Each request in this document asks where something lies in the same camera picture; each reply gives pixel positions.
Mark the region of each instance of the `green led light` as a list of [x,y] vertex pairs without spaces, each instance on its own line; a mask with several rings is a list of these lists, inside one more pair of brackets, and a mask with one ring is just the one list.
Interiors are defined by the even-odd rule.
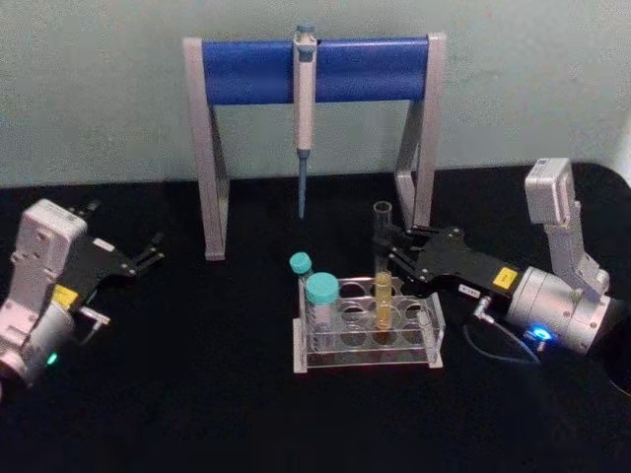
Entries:
[[46,362],[46,365],[47,365],[47,366],[50,366],[50,365],[52,365],[53,363],[55,363],[56,361],[57,361],[57,354],[56,354],[56,353],[53,353],[52,355],[50,355],[50,356],[48,357],[48,361]]

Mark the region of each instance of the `yellow liquid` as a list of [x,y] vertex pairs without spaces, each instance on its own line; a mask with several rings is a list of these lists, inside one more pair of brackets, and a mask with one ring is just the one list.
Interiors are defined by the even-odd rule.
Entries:
[[376,325],[379,330],[392,327],[392,276],[388,271],[375,275],[375,303],[377,304]]

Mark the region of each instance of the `robotic arm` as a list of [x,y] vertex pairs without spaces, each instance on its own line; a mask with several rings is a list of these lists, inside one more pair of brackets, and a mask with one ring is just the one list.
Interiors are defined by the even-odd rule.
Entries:
[[109,318],[87,307],[104,279],[134,278],[164,257],[155,241],[130,259],[88,236],[84,219],[97,205],[75,214],[40,200],[22,215],[11,256],[11,289],[0,306],[0,402],[35,383],[76,334],[79,318],[92,325],[84,342],[109,324]]
[[526,178],[526,197],[530,219],[548,234],[556,275],[476,252],[456,227],[403,231],[390,225],[376,234],[375,251],[415,284],[417,294],[458,292],[478,301],[478,318],[494,321],[487,315],[492,309],[530,338],[601,357],[613,383],[631,394],[631,310],[604,294],[609,276],[585,253],[569,160],[537,161]]

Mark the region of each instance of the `test tube rack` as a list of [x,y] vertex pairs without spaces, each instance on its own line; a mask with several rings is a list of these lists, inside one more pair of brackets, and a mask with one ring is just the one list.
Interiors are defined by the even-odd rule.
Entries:
[[437,294],[426,299],[401,293],[392,278],[390,330],[375,326],[375,278],[340,279],[337,310],[327,327],[310,320],[305,288],[299,281],[300,316],[293,320],[294,372],[312,368],[426,364],[442,368],[445,320]]

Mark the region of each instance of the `blue led light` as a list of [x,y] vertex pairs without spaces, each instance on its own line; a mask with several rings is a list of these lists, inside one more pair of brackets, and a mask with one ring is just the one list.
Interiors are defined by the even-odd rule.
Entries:
[[542,328],[542,327],[534,327],[532,329],[532,335],[534,335],[536,338],[544,342],[552,338],[552,335],[550,335],[550,332],[548,332],[545,328]]

